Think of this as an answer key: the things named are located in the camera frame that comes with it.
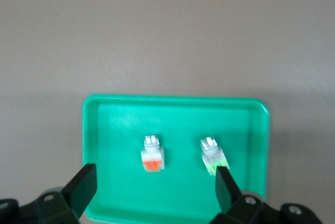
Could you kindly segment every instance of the green tray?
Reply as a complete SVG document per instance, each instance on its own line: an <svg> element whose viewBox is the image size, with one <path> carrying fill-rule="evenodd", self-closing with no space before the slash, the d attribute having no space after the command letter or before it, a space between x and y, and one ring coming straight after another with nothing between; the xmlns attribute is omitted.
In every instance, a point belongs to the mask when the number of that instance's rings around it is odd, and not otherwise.
<svg viewBox="0 0 335 224"><path fill-rule="evenodd" d="M220 208L200 139L213 136L242 190L265 197L269 112L247 98L92 95L83 106L83 162L97 165L88 208L99 222L205 224ZM165 170L142 167L143 137L156 134Z"/></svg>

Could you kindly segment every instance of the white connector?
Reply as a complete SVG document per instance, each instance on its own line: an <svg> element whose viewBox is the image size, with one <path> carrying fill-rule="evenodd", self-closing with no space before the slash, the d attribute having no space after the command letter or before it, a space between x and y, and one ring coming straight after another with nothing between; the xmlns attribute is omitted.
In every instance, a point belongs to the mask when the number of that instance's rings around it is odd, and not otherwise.
<svg viewBox="0 0 335 224"><path fill-rule="evenodd" d="M159 172L165 168L164 150L160 147L156 135L144 138L144 149L141 151L142 164L147 172Z"/></svg>

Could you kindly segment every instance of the orange connector part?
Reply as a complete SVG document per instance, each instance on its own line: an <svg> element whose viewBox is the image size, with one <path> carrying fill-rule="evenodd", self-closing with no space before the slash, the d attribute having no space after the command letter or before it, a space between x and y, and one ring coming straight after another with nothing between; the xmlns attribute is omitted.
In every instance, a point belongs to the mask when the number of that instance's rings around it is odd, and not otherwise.
<svg viewBox="0 0 335 224"><path fill-rule="evenodd" d="M153 161L143 161L143 166L147 172L159 172L161 170L162 161L153 160Z"/></svg>

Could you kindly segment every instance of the gray wall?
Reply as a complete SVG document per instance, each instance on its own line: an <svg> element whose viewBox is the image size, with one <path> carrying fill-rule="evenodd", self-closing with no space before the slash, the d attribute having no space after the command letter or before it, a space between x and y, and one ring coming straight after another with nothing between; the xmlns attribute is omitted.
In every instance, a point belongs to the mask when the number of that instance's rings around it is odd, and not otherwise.
<svg viewBox="0 0 335 224"><path fill-rule="evenodd" d="M80 169L91 93L247 96L271 110L268 202L331 223L334 39L335 0L0 0L0 198Z"/></svg>

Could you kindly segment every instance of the tray rim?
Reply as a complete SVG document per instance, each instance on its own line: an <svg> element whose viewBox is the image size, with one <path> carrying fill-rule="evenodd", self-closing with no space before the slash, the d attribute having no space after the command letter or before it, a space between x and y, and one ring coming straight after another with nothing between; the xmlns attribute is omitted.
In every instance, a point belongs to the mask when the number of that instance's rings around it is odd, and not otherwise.
<svg viewBox="0 0 335 224"><path fill-rule="evenodd" d="M158 102L161 104L171 102L171 103L177 103L182 102L185 103L185 105L189 104L189 102L192 102L193 104L198 103L210 103L210 102L217 102L217 103L225 103L229 104L232 103L234 105L240 104L245 105L245 103L255 106L258 109L263 111L263 115L265 115L264 118L264 124L265 128L267 129L265 133L265 144L266 144L266 157L265 157L265 164L264 164L264 170L265 170L265 179L264 179L264 199L266 198L266 192L267 192L267 174L268 174L268 161L269 161L269 137L270 137L270 112L266 105L266 103L258 98L254 97L222 97L222 96L192 96L192 95L181 95L181 96L169 96L169 95L145 95L145 94L103 94L103 93L97 93L97 94L91 94L89 95L82 106L82 145L83 145L83 158L82 162L83 165L87 163L84 153L84 145L85 142L87 142L87 136L85 135L85 129L87 126L87 114L86 110L90 106L90 103L92 102L113 102L113 101L119 101L119 102L125 102L125 103L133 103L136 101L144 102ZM119 219L111 216L100 216L96 215L91 212L89 207L85 210L85 215L87 218L94 222L100 222L100 223L123 223L122 221L126 221L126 223L135 223L135 221L127 220L127 219ZM115 220L119 222L110 222L107 219L114 218ZM142 221L136 221L136 223L142 223L146 224L146 222Z"/></svg>

